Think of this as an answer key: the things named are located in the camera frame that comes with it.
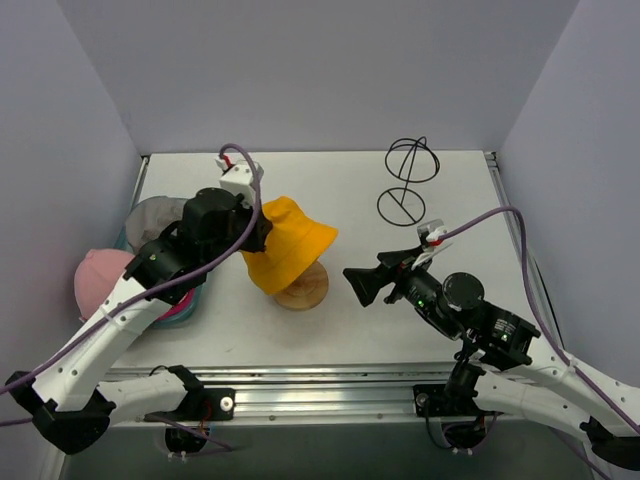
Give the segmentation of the yellow bucket hat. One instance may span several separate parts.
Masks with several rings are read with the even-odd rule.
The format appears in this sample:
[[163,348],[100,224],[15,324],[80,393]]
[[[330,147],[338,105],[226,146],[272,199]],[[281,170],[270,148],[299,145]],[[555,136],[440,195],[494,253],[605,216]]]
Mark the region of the yellow bucket hat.
[[291,285],[333,244],[338,229],[308,217],[291,198],[265,203],[262,212],[272,224],[265,250],[242,251],[251,281],[266,295]]

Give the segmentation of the grey bucket hat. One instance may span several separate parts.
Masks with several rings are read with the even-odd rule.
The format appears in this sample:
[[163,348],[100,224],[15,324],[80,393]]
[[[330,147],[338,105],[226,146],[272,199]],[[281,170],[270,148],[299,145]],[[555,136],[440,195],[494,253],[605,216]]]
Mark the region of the grey bucket hat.
[[184,198],[154,196],[139,202],[124,224],[124,233],[131,251],[137,254],[149,241],[157,239],[162,231],[181,220]]

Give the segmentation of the light pink baseball cap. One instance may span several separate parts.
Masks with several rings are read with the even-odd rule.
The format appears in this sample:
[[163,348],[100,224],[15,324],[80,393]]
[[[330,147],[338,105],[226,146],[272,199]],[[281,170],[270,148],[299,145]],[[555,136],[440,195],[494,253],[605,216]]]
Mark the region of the light pink baseball cap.
[[132,253],[118,249],[92,249],[85,255],[74,274],[74,296],[82,322],[107,299],[133,258]]

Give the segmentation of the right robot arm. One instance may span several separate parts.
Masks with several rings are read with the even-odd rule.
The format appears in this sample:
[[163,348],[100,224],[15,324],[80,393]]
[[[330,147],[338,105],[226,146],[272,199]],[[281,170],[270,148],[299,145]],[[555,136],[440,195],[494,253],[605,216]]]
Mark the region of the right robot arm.
[[444,388],[455,412],[473,406],[520,416],[590,445],[619,468],[639,468],[639,390],[558,348],[539,328],[485,298],[475,276],[429,272],[435,248],[381,252],[375,268],[346,268],[360,304],[392,288],[385,303],[407,301],[443,336],[461,341]]

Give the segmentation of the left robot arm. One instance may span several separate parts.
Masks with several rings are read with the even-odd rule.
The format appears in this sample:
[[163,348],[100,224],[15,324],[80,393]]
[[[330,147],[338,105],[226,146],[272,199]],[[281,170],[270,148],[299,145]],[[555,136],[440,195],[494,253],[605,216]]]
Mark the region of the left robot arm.
[[138,250],[65,346],[34,370],[14,372],[1,391],[30,414],[44,439],[68,455],[86,450],[122,421],[159,413],[194,417],[205,388],[182,365],[128,381],[107,382],[104,376],[151,324],[226,258],[264,250],[270,229],[259,188],[198,191],[186,201],[180,220]]

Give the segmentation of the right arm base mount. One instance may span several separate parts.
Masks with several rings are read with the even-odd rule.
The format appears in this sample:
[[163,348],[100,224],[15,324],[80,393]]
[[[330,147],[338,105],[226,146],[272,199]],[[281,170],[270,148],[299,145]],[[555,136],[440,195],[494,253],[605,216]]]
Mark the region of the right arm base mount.
[[425,420],[427,434],[436,448],[473,456],[503,415],[482,410],[475,402],[476,383],[485,374],[480,367],[457,363],[445,384],[412,387],[416,416]]

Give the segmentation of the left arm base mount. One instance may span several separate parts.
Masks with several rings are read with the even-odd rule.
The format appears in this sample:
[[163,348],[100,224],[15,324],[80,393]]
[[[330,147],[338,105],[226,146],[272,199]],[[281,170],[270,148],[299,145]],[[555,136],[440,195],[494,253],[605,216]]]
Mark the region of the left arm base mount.
[[[176,423],[196,422],[196,429],[210,435],[213,422],[230,421],[234,418],[236,391],[229,387],[204,388],[195,396],[188,395],[180,406],[162,416]],[[205,446],[213,446],[203,438],[168,426],[164,434],[165,446],[172,453],[197,453]]]

